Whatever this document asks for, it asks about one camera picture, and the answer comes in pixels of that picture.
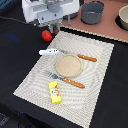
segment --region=red ball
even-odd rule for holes
[[[52,39],[52,35],[48,30],[45,30],[45,31],[42,32],[42,38],[45,41],[50,41]]]

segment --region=gray cup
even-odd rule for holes
[[[104,6],[100,3],[89,2],[84,4],[81,9],[81,20],[87,24],[96,24],[101,21]]]

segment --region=fork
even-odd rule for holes
[[[83,84],[81,84],[81,83],[72,81],[72,80],[67,79],[67,78],[59,77],[58,75],[56,75],[54,73],[51,73],[49,71],[45,71],[44,73],[45,73],[46,76],[48,76],[50,78],[62,80],[64,82],[66,82],[66,83],[69,83],[69,84],[74,85],[74,86],[79,87],[79,88],[85,88],[85,86]]]

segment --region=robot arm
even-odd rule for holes
[[[39,27],[48,25],[51,33],[53,24],[59,30],[63,16],[78,12],[79,7],[79,0],[22,0],[26,22],[33,22]]]

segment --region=table surface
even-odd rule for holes
[[[104,3],[104,11],[102,19],[99,23],[94,25],[88,25],[81,21],[81,8],[75,18],[71,19],[71,24],[68,24],[67,20],[62,21],[62,26],[70,29],[90,33],[93,35],[106,37],[122,42],[128,42],[128,31],[121,29],[115,22],[116,17],[119,15],[119,10],[128,5],[128,3],[100,0]]]
[[[3,15],[24,21],[21,1]],[[39,28],[0,19],[0,103],[24,112],[55,128],[80,126],[13,95],[39,60],[39,50],[50,42],[41,38],[47,27]],[[114,44],[90,128],[127,128],[128,123],[128,44],[61,28],[76,35]]]

